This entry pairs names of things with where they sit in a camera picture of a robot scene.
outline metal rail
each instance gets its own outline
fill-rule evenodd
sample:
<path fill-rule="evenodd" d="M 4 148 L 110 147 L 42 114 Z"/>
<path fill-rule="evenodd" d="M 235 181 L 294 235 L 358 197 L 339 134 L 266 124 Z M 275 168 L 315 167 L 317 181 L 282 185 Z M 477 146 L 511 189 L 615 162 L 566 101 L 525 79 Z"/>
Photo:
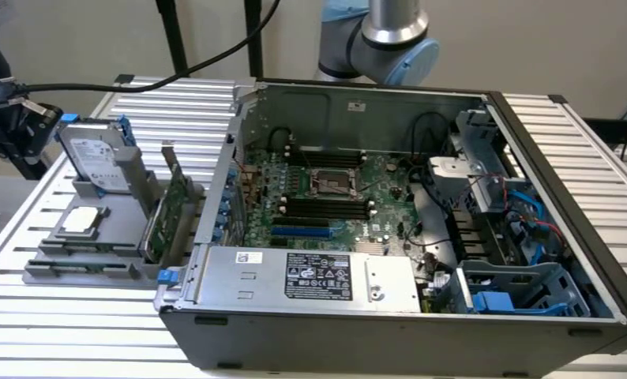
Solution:
<path fill-rule="evenodd" d="M 155 80 L 136 77 L 134 85 Z M 582 198 L 595 226 L 615 243 L 614 252 L 627 269 L 627 211 L 601 209 L 605 203 L 595 201 L 605 197 L 614 204 L 627 204 L 627 178 L 615 177 L 618 171 L 598 148 L 586 144 L 590 139 L 579 127 L 566 123 L 573 115 L 559 115 L 565 108 L 543 96 L 509 98 L 569 188 Z M 232 81 L 182 80 L 156 92 L 107 95 L 94 117 L 126 114 L 131 118 L 144 162 L 162 177 L 168 170 L 160 144 L 175 140 L 184 172 L 210 186 L 232 101 Z M 522 107 L 537 109 L 526 113 Z M 577 148 L 575 155 L 570 148 Z M 583 170 L 602 172 L 583 176 Z M 24 284 L 23 266 L 72 199 L 72 176 L 63 156 L 0 236 L 0 377 L 244 377 L 239 371 L 202 372 L 187 362 L 154 310 L 155 291 Z M 250 373 L 250 377 L 273 376 Z M 279 377 L 311 376 L 289 373 Z M 549 377 L 627 379 L 627 352 L 586 356 Z"/>

